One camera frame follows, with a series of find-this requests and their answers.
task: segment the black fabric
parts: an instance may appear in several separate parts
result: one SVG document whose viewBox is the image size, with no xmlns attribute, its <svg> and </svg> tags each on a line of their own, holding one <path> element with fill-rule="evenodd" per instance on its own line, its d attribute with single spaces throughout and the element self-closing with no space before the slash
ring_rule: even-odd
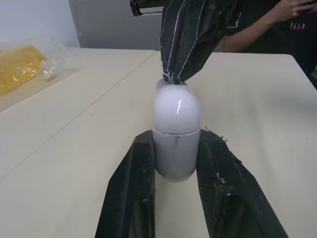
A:
<svg viewBox="0 0 317 238">
<path fill-rule="evenodd" d="M 180 84 L 201 70 L 226 33 L 241 0 L 170 0 L 161 26 L 162 73 Z"/>
<path fill-rule="evenodd" d="M 227 35 L 251 26 L 278 2 L 245 0 L 237 27 L 229 28 Z M 292 55 L 303 71 L 310 74 L 317 64 L 317 14 L 302 13 L 295 19 L 274 25 L 243 52 Z"/>
<path fill-rule="evenodd" d="M 287 238 L 257 181 L 221 137 L 202 130 L 196 170 L 211 238 Z"/>
<path fill-rule="evenodd" d="M 155 237 L 152 132 L 136 137 L 111 177 L 96 238 Z M 201 132 L 197 179 L 210 238 L 287 238 L 260 186 L 216 134 Z"/>
<path fill-rule="evenodd" d="M 95 238 L 154 238 L 154 197 L 154 143 L 152 131 L 146 131 L 109 181 Z"/>
</svg>

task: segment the white plastic bottle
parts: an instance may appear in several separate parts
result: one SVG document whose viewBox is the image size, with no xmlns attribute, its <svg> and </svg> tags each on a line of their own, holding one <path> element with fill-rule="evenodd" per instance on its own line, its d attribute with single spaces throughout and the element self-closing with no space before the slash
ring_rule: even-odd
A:
<svg viewBox="0 0 317 238">
<path fill-rule="evenodd" d="M 158 82 L 153 140 L 156 170 L 170 181 L 184 181 L 196 169 L 201 109 L 186 85 Z"/>
</svg>

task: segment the white table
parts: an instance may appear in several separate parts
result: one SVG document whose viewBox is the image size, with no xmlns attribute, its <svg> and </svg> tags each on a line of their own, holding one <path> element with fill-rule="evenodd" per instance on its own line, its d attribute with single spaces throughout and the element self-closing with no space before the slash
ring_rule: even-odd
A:
<svg viewBox="0 0 317 238">
<path fill-rule="evenodd" d="M 1 238 L 94 237 L 108 180 L 151 129 L 161 75 L 159 53 L 109 51 L 78 50 L 89 68 L 0 113 Z M 189 85 L 203 125 L 255 175 L 289 237 L 314 238 L 317 92 L 294 59 L 213 54 Z M 58 123 L 31 121 L 46 113 Z M 208 237 L 196 175 L 157 176 L 156 188 L 158 238 Z"/>
</svg>

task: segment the yellow sponge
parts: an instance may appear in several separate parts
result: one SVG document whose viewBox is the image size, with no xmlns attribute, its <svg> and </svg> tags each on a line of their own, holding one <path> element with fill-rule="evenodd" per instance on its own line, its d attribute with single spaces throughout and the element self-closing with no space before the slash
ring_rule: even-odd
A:
<svg viewBox="0 0 317 238">
<path fill-rule="evenodd" d="M 46 60 L 32 45 L 0 53 L 0 95 L 40 75 Z"/>
</svg>

